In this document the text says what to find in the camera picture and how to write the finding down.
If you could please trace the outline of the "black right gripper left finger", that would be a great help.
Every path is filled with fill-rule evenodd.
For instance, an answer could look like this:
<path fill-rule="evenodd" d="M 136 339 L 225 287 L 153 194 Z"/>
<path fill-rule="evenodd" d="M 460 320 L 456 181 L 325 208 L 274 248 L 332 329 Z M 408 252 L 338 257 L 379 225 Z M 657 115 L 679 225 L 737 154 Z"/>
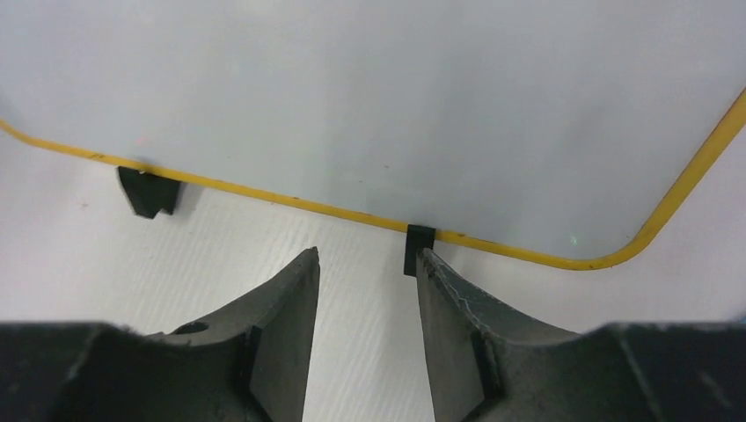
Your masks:
<path fill-rule="evenodd" d="M 4 323 L 4 421 L 299 421 L 318 250 L 171 333 L 101 322 Z"/>

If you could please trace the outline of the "yellow framed whiteboard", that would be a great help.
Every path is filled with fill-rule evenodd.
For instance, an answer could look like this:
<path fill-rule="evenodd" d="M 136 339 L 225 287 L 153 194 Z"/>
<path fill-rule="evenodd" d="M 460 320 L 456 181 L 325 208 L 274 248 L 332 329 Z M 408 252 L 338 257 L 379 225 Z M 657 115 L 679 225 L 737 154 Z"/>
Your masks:
<path fill-rule="evenodd" d="M 742 1 L 4 1 L 43 149 L 570 270 L 645 249 L 745 122 Z"/>

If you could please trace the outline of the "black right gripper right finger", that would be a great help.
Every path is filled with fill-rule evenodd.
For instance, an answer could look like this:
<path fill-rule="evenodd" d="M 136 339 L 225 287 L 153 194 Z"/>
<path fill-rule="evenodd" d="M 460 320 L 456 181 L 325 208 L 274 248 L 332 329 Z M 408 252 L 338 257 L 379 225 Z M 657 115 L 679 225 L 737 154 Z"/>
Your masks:
<path fill-rule="evenodd" d="M 583 334 L 512 308 L 429 249 L 416 282 L 439 421 L 742 421 L 745 327 L 613 323 Z"/>

